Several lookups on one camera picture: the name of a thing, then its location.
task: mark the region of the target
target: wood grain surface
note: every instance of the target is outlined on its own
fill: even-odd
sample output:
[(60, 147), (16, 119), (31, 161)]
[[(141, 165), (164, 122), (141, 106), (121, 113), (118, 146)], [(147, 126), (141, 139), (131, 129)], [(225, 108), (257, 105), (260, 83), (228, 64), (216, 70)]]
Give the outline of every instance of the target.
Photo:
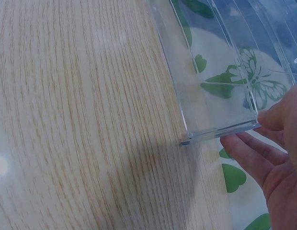
[(0, 1), (0, 230), (232, 229), (145, 0)]

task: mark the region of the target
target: transparent acrylic box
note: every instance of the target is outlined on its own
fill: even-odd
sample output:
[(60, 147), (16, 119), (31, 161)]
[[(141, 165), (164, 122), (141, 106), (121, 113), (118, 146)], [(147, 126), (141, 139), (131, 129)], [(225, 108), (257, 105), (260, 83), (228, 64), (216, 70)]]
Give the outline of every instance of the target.
[(296, 0), (148, 0), (185, 122), (201, 140), (258, 126), (297, 84)]

